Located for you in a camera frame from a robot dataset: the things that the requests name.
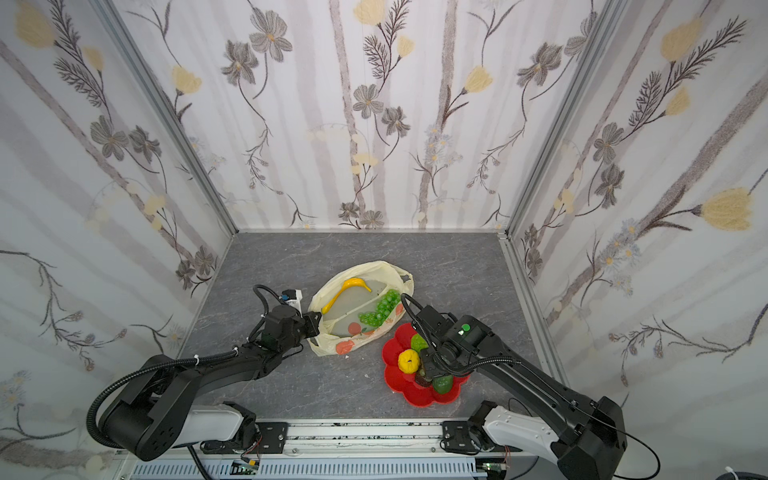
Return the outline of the dark brown fake fruit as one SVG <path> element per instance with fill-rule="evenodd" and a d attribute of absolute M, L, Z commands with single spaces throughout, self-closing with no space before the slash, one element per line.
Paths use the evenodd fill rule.
<path fill-rule="evenodd" d="M 422 370 L 419 370 L 414 374 L 414 382 L 423 388 L 429 388 L 431 386 L 431 379 L 427 377 Z"/>

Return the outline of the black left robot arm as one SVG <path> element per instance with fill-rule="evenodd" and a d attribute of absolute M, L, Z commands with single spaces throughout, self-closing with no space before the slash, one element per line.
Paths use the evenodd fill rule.
<path fill-rule="evenodd" d="M 94 399 L 86 414 L 91 438 L 141 460 L 154 460 L 181 443 L 198 396 L 269 375 L 290 350 L 319 335 L 320 312 L 302 313 L 285 294 L 264 285 L 255 285 L 253 291 L 263 313 L 245 343 L 203 357 L 151 357 Z"/>

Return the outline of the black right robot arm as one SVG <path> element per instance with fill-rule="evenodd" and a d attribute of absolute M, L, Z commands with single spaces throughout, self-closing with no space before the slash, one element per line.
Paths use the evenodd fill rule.
<path fill-rule="evenodd" d="M 456 318 L 403 294 L 411 325 L 427 342 L 430 377 L 480 373 L 503 387 L 543 421 L 555 439 L 543 449 L 568 479 L 620 479 L 629 441 L 621 407 L 604 396 L 594 400 L 573 390 L 514 352 L 493 330 L 470 315 Z"/>

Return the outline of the bright green fake fruit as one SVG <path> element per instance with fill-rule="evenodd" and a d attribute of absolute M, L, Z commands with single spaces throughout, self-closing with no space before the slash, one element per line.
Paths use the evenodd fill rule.
<path fill-rule="evenodd" d="M 428 342 L 420 335 L 415 334 L 411 337 L 410 348 L 417 353 L 428 348 Z"/>

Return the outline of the yellow fake banana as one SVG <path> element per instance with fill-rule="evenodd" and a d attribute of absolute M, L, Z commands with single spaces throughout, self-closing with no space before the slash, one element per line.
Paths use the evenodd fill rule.
<path fill-rule="evenodd" d="M 355 287 L 363 288 L 367 292 L 372 291 L 372 289 L 367 285 L 366 281 L 363 280 L 362 278 L 354 277 L 354 278 L 347 279 L 341 284 L 341 287 L 339 291 L 336 293 L 336 295 L 322 307 L 321 313 L 323 315 L 327 314 L 331 310 L 331 308 L 334 306 L 334 304 L 339 299 L 342 293 Z"/>

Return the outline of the red flower-shaped plastic bowl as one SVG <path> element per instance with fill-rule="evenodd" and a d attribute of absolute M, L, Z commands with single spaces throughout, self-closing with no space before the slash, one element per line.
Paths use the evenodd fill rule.
<path fill-rule="evenodd" d="M 452 390 L 446 395 L 437 395 L 432 387 L 423 388 L 414 382 L 414 375 L 403 374 L 397 366 L 398 355 L 410 348 L 410 340 L 416 330 L 410 324 L 397 328 L 394 338 L 387 341 L 381 350 L 381 356 L 386 364 L 384 378 L 391 390 L 403 394 L 405 400 L 412 406 L 423 408 L 433 403 L 450 404 L 461 392 L 461 386 L 469 377 L 454 377 Z"/>

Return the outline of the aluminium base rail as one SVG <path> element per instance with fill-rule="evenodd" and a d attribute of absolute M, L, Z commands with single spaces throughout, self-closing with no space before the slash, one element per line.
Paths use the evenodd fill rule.
<path fill-rule="evenodd" d="M 582 431 L 567 445 L 538 417 L 501 405 L 468 419 L 260 421 L 252 451 L 214 442 L 152 461 L 123 458 L 116 479 L 521 479 L 553 464 L 566 479 L 611 479 L 626 445 Z"/>

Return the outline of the green fake grape bunch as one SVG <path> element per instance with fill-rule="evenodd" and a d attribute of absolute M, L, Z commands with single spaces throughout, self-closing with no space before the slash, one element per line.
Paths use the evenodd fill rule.
<path fill-rule="evenodd" d="M 390 289 L 377 301 L 372 311 L 360 313 L 358 319 L 366 327 L 379 328 L 390 317 L 399 303 L 400 293 Z"/>

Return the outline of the pale yellow plastic bag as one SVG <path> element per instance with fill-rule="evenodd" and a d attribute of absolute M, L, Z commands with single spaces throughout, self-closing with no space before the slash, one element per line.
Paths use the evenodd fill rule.
<path fill-rule="evenodd" d="M 342 293 L 331 310 L 323 315 L 322 307 L 336 295 L 345 280 L 354 277 L 365 280 L 372 291 L 351 288 Z M 414 287 L 414 277 L 410 272 L 385 261 L 359 264 L 338 273 L 312 297 L 308 307 L 309 311 L 321 314 L 320 333 L 310 340 L 313 352 L 319 357 L 346 355 L 383 337 L 404 315 L 401 295 L 412 294 Z M 390 289 L 400 293 L 400 303 L 390 317 L 376 329 L 361 324 L 358 315 L 372 311 L 377 301 Z"/>

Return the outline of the yellow fake lemon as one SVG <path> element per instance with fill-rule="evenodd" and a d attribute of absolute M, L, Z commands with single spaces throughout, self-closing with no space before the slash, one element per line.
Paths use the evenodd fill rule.
<path fill-rule="evenodd" d="M 421 367 L 419 353 L 413 349 L 402 351 L 398 355 L 397 366 L 403 374 L 415 375 Z"/>

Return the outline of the dark green fake fruit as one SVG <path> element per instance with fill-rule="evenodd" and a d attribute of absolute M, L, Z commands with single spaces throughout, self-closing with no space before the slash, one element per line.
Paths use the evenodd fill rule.
<path fill-rule="evenodd" d="M 431 387 L 435 394 L 446 395 L 448 394 L 454 385 L 454 377 L 452 375 L 445 375 L 435 377 L 431 381 Z"/>

